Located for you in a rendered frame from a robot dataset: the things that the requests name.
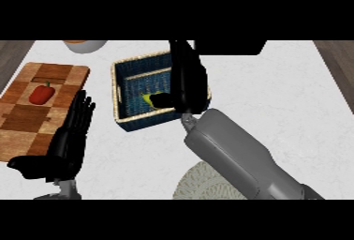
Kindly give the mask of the black appliance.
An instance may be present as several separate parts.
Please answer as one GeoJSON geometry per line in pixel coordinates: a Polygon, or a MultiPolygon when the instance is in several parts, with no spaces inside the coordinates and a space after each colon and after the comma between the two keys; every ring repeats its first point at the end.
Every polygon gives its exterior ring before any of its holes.
{"type": "Polygon", "coordinates": [[[193,49],[201,55],[258,55],[266,40],[195,40],[193,49]]]}

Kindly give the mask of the checkered wooden cutting board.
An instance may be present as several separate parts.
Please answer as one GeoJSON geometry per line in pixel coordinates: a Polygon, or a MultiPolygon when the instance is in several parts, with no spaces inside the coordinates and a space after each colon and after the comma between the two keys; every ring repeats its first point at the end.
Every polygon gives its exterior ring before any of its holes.
{"type": "Polygon", "coordinates": [[[86,66],[25,64],[0,97],[0,161],[47,153],[89,73],[90,68],[86,66]],[[30,102],[30,96],[46,83],[50,83],[55,94],[43,105],[35,105],[30,102]]]}

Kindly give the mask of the yellow-green pear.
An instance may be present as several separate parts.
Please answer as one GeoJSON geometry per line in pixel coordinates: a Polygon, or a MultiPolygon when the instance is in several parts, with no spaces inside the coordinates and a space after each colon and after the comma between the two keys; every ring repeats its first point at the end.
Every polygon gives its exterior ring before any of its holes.
{"type": "Polygon", "coordinates": [[[156,93],[153,93],[153,94],[143,94],[142,93],[142,98],[143,98],[143,101],[149,104],[149,106],[153,108],[153,109],[156,109],[155,108],[155,106],[153,106],[153,103],[152,103],[152,100],[150,100],[150,96],[152,95],[159,95],[159,94],[162,94],[162,92],[156,92],[156,93]]]}

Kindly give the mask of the round beige woven placemat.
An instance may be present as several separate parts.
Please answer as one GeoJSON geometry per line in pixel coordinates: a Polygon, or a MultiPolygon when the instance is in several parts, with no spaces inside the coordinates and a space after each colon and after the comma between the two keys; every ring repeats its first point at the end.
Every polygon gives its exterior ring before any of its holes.
{"type": "Polygon", "coordinates": [[[173,194],[174,200],[245,200],[226,178],[201,161],[186,172],[173,194]]]}

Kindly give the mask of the white bowl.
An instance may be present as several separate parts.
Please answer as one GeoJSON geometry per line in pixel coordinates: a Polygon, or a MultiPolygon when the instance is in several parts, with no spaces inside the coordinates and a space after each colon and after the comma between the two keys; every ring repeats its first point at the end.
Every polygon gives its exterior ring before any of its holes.
{"type": "Polygon", "coordinates": [[[65,40],[66,47],[74,53],[93,53],[105,45],[105,40],[65,40]]]}

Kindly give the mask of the red bell pepper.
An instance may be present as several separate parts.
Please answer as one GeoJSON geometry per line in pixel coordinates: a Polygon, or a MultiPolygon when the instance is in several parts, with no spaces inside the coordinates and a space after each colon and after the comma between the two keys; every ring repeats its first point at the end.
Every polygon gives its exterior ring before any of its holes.
{"type": "Polygon", "coordinates": [[[56,90],[50,86],[50,83],[46,82],[44,85],[38,85],[35,89],[32,90],[32,93],[30,95],[30,102],[34,105],[43,105],[50,100],[52,96],[55,95],[56,90]]]}

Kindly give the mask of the blue wicker basket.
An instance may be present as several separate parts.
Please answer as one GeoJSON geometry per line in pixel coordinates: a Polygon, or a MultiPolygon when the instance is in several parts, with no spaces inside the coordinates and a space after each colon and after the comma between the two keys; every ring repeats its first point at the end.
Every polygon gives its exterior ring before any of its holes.
{"type": "Polygon", "coordinates": [[[181,118],[173,108],[155,109],[145,101],[145,95],[170,92],[171,66],[170,51],[134,56],[112,64],[114,118],[127,132],[181,118]]]}

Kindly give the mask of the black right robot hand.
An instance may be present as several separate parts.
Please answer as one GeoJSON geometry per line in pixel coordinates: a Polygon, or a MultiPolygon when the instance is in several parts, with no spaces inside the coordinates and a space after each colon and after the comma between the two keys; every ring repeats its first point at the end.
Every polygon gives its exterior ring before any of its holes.
{"type": "Polygon", "coordinates": [[[208,74],[199,54],[184,40],[171,40],[170,92],[149,97],[158,109],[173,108],[177,113],[201,114],[208,102],[208,74]]]}

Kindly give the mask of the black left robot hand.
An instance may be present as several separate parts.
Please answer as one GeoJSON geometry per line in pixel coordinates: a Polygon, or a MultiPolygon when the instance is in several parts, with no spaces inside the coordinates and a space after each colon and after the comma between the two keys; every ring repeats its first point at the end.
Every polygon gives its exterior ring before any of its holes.
{"type": "Polygon", "coordinates": [[[77,92],[62,126],[56,129],[44,156],[13,157],[7,167],[18,170],[25,179],[44,178],[46,182],[74,180],[83,164],[86,139],[96,103],[77,92]]]}

